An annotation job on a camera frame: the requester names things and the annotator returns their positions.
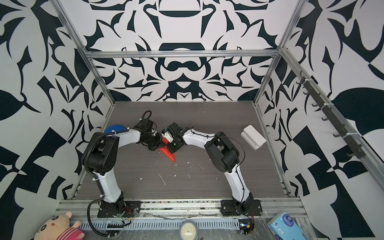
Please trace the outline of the red square paper sheet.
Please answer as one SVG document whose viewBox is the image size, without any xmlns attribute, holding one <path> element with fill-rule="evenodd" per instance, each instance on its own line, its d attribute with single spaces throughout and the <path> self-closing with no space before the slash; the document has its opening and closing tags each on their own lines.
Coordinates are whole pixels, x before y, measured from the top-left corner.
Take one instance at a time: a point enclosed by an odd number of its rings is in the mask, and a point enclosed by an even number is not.
<svg viewBox="0 0 384 240">
<path fill-rule="evenodd" d="M 171 160 L 173 163 L 175 162 L 175 154 L 173 154 L 167 144 L 169 141 L 166 138 L 162 138 L 162 144 L 161 147 L 159 148 L 160 152 L 163 153 L 169 160 Z"/>
</svg>

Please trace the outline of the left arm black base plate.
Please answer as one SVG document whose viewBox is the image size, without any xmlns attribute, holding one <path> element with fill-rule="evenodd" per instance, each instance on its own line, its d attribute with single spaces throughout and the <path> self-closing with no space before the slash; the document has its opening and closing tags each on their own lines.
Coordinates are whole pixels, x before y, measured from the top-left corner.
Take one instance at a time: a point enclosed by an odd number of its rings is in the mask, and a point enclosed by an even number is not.
<svg viewBox="0 0 384 240">
<path fill-rule="evenodd" d="M 112 218 L 120 215 L 123 218 L 130 218 L 138 215 L 141 210 L 141 201 L 120 201 L 117 203 L 107 203 L 101 201 L 98 218 Z"/>
</svg>

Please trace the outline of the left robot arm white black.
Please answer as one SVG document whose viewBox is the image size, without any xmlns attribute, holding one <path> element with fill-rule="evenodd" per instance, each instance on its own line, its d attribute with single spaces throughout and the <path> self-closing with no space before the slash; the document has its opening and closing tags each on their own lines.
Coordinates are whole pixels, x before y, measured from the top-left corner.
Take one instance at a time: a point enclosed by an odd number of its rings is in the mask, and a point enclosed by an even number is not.
<svg viewBox="0 0 384 240">
<path fill-rule="evenodd" d="M 96 181 L 101 192 L 102 201 L 117 203 L 123 198 L 123 192 L 117 184 L 114 167 L 118 150 L 130 144 L 142 144 L 154 151 L 162 143 L 157 125 L 150 119 L 141 119 L 132 128 L 114 125 L 102 132 L 93 134 L 81 157 L 81 164 Z"/>
</svg>

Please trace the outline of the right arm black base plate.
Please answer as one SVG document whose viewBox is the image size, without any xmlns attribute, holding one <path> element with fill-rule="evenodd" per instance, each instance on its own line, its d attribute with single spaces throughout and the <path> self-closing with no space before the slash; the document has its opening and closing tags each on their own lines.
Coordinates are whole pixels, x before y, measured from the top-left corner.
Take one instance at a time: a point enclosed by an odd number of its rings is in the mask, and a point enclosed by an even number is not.
<svg viewBox="0 0 384 240">
<path fill-rule="evenodd" d="M 246 215 L 261 216 L 263 209 L 259 200 L 253 200 L 247 209 L 235 200 L 221 200 L 220 212 L 224 217 Z"/>
</svg>

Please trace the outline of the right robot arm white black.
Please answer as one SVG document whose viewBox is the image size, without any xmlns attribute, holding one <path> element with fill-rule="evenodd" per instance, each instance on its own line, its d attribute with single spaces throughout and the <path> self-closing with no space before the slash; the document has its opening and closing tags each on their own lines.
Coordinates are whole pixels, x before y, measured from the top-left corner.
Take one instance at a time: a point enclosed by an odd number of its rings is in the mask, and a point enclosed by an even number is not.
<svg viewBox="0 0 384 240">
<path fill-rule="evenodd" d="M 232 191 L 232 197 L 240 204 L 245 204 L 252 194 L 241 173 L 240 152 L 223 132 L 206 134 L 193 128 L 181 128 L 172 123 L 162 130 L 162 137 L 170 154 L 176 153 L 183 146 L 195 146 L 206 150 L 211 162 L 224 173 Z"/>
</svg>

